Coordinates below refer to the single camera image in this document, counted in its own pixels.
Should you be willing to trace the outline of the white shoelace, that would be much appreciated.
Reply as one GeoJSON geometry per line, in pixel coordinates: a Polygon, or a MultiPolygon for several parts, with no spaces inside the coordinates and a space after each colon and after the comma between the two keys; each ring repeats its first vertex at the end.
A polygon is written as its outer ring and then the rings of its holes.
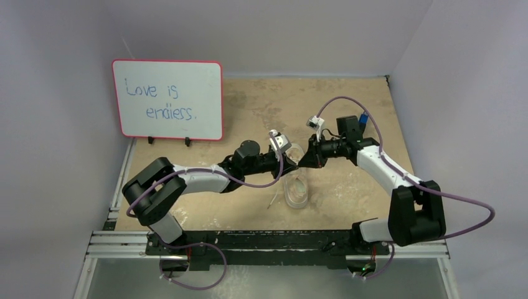
{"type": "Polygon", "coordinates": [[[303,209],[308,204],[309,185],[305,169],[298,169],[280,179],[280,185],[269,202],[269,209],[275,202],[285,200],[292,209],[303,209]]]}

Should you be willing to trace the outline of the beige canvas sneaker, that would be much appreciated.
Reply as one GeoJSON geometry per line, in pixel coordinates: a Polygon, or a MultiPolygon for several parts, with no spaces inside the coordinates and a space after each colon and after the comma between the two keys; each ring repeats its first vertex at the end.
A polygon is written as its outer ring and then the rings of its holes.
{"type": "MultiPolygon", "coordinates": [[[[298,164],[304,156],[300,145],[293,143],[286,151],[287,157],[298,164]]],[[[309,185],[306,170],[299,168],[282,177],[285,201],[293,209],[303,209],[308,204],[309,185]]]]}

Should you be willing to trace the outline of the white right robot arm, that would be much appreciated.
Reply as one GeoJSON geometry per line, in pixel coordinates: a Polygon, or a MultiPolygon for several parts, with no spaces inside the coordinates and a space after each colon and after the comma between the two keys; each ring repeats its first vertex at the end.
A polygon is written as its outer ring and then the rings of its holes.
{"type": "Polygon", "coordinates": [[[364,119],[337,118],[338,135],[327,140],[323,136],[324,120],[312,116],[307,126],[315,134],[309,138],[308,150],[298,163],[300,168],[322,168],[329,158],[346,158],[371,175],[390,196],[387,219],[352,225],[351,249],[363,254],[374,242],[394,242],[403,247],[443,237],[446,223],[439,185],[409,175],[382,151],[378,141],[365,138],[364,119]]]}

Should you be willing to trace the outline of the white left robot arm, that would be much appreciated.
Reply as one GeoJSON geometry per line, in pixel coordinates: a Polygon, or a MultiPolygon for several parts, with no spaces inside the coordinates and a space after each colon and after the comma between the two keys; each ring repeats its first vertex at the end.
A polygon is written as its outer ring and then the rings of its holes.
{"type": "Polygon", "coordinates": [[[179,197],[199,192],[225,194],[247,186],[246,177],[270,173],[275,183],[295,170],[297,164],[282,150],[269,146],[261,153],[260,145],[246,140],[220,163],[201,168],[172,164],[167,157],[155,159],[130,179],[121,192],[129,204],[128,217],[151,229],[161,246],[171,255],[186,246],[185,232],[170,210],[179,197]]]}

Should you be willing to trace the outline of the blue connector plug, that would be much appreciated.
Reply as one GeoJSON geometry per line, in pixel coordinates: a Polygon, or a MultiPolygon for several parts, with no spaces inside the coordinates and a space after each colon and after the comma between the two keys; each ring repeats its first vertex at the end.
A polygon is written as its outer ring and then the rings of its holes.
{"type": "Polygon", "coordinates": [[[369,114],[366,113],[366,112],[363,112],[361,113],[361,115],[359,116],[359,124],[362,125],[362,126],[366,126],[367,122],[369,120],[369,114]]]}

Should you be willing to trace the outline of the red framed whiteboard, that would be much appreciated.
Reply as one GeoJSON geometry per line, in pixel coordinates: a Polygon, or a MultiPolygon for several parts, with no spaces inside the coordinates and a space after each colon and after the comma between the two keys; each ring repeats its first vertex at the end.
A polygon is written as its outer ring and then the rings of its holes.
{"type": "Polygon", "coordinates": [[[209,141],[223,138],[220,63],[116,59],[111,68],[125,136],[209,141]]]}

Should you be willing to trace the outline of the silver aluminium frame rails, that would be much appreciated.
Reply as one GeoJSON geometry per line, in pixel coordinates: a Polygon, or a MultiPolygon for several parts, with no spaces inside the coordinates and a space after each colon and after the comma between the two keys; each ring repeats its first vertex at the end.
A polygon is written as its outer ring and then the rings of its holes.
{"type": "MultiPolygon", "coordinates": [[[[384,217],[385,192],[343,159],[306,171],[309,202],[295,210],[282,199],[267,206],[280,184],[230,194],[201,193],[180,199],[172,213],[186,230],[348,229],[384,217]]],[[[147,230],[125,216],[126,201],[111,203],[113,230],[89,241],[76,298],[458,298],[447,245],[442,241],[397,247],[392,262],[377,256],[383,274],[362,281],[346,270],[318,266],[213,265],[205,272],[177,272],[180,281],[214,287],[187,290],[159,274],[159,257],[146,255],[147,230]]]]}

